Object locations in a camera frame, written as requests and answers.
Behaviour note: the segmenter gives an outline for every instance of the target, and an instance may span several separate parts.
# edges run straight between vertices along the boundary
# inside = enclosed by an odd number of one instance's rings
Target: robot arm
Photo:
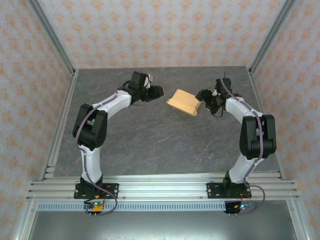
[[[151,75],[135,71],[131,80],[119,87],[112,96],[96,104],[83,104],[80,107],[72,135],[81,150],[81,183],[102,183],[100,149],[106,139],[108,119],[136,101],[150,102],[164,95],[162,87],[150,85],[152,80]]]
[[[229,191],[232,184],[244,184],[255,167],[276,151],[275,118],[264,115],[250,107],[239,94],[232,94],[229,78],[217,79],[215,91],[201,90],[196,98],[204,100],[205,106],[212,115],[222,108],[232,114],[241,123],[239,147],[241,154],[230,171],[227,172],[225,191]],[[263,155],[260,157],[260,134],[263,138]]]

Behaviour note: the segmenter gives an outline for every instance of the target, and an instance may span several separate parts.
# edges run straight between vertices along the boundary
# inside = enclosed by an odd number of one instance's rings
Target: black mounting plate
[[[101,183],[102,188],[109,191],[112,193],[116,199],[118,199],[118,193],[119,193],[119,183]],[[87,191],[84,186],[81,183],[77,183],[75,185],[75,190],[74,190],[74,199],[93,199],[97,194],[92,193],[90,191]],[[103,195],[101,198],[106,198],[106,199],[114,199],[112,196],[109,194]]]
[[[227,195],[225,191],[225,187],[222,182],[209,182],[206,184],[206,193],[208,195],[208,199],[240,199],[241,195],[240,192],[243,194],[247,194],[251,198],[251,191],[250,188],[246,187],[244,184],[237,184],[237,191],[236,194],[233,196]]]

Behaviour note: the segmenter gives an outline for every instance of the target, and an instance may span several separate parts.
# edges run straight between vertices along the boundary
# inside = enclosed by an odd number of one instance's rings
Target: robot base
[[[229,171],[226,172],[222,183],[209,182],[206,184],[208,199],[246,199],[251,198],[250,188],[244,183],[232,183],[229,178]]]
[[[112,193],[115,198],[118,199],[119,184],[118,183],[103,183],[103,177],[101,177],[95,184],[99,187]],[[80,183],[75,185],[74,199],[94,199],[97,195],[103,195],[102,198],[113,199],[109,194],[104,194],[101,190],[97,189],[90,182],[85,181],[82,177]]]

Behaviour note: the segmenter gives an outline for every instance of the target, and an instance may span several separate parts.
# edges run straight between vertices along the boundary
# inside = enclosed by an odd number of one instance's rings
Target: enclosure
[[[4,239],[320,236],[319,1],[4,0],[0,12]],[[74,199],[76,118],[134,71],[164,96],[108,119],[100,168],[119,184],[118,207],[88,218]],[[241,124],[205,103],[197,116],[167,104],[177,89],[213,91],[224,74],[276,126],[275,154],[248,178],[265,202],[237,217],[206,184],[235,165]],[[251,194],[261,204],[261,191]]]

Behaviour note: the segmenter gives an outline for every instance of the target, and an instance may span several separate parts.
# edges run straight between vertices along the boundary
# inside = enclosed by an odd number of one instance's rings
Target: aluminum frame
[[[45,15],[42,7],[40,6],[38,0],[27,0],[27,2],[29,3],[30,8],[33,10],[34,14],[36,15],[36,17],[40,21],[40,24],[42,25],[43,30],[45,31],[45,33],[49,37],[50,41],[52,42],[53,47],[55,48],[60,59],[63,62],[63,65],[65,66],[65,68],[67,69],[67,71],[70,74],[73,74],[75,72],[75,69],[74,69],[66,51],[62,47],[62,44],[60,43],[53,27],[51,26],[51,24],[47,18],[47,16]]]
[[[25,204],[20,221],[15,231],[15,235],[13,237],[14,240],[29,239],[32,225],[36,217],[38,204],[38,201],[30,201]]]
[[[221,183],[225,173],[190,173],[160,175],[103,176],[104,183],[118,183],[118,200],[126,201],[229,201],[230,198],[211,199],[206,184]],[[75,182],[79,177],[52,177],[31,183],[27,201],[83,201],[74,199]],[[295,181],[282,180],[279,172],[253,172],[249,183],[260,185],[269,200],[297,200],[300,193]],[[259,189],[251,189],[252,199],[262,199]]]
[[[259,97],[259,93],[257,91],[256,88],[256,84],[255,84],[255,80],[254,80],[254,76],[252,75],[252,73],[250,72],[250,70],[248,69],[248,74],[249,74],[249,78],[253,87],[253,91],[256,97],[256,100],[258,102],[260,111],[263,113],[263,106],[261,104],[260,101],[260,97]],[[281,179],[285,180],[286,179],[286,175],[285,175],[285,171],[283,169],[283,166],[281,164],[281,162],[278,159],[278,154],[277,152],[275,152],[275,156],[279,165],[279,173],[280,173],[280,177]],[[306,239],[306,240],[313,240],[316,239],[315,234],[313,233],[313,231],[310,229],[307,218],[305,216],[305,207],[302,203],[301,200],[299,201],[293,201],[293,200],[286,200],[286,204],[287,207],[289,209],[289,213],[292,219],[292,224],[296,233],[297,238],[300,239]]]
[[[250,73],[255,74],[258,71],[258,68],[262,62],[262,60],[265,58],[267,55],[267,52],[274,42],[276,36],[280,32],[282,26],[284,25],[287,17],[291,13],[291,9],[295,5],[297,0],[287,0],[285,4],[283,5],[283,8],[280,11],[280,14],[278,15],[277,19],[275,20],[273,26],[271,27],[270,32],[266,36],[264,43],[262,44],[258,54],[256,55],[252,66],[250,67]]]
[[[39,181],[44,180],[45,174],[48,171],[50,171],[50,169],[53,169],[52,170],[52,176],[53,176],[53,171],[54,171],[54,168],[57,163],[57,158],[58,158],[58,154],[59,154],[60,145],[62,142],[62,137],[64,135],[64,129],[65,129],[66,122],[67,122],[68,112],[69,112],[69,108],[70,108],[70,104],[71,104],[71,100],[72,100],[72,95],[75,90],[78,72],[79,72],[79,69],[76,69],[70,77],[69,86],[68,86],[68,89],[65,93],[62,108],[59,113],[59,120],[58,120],[56,129],[55,129],[54,136],[52,138],[52,142],[50,145],[51,147],[49,149],[48,156],[46,158],[46,165],[44,165],[44,168],[41,171]]]

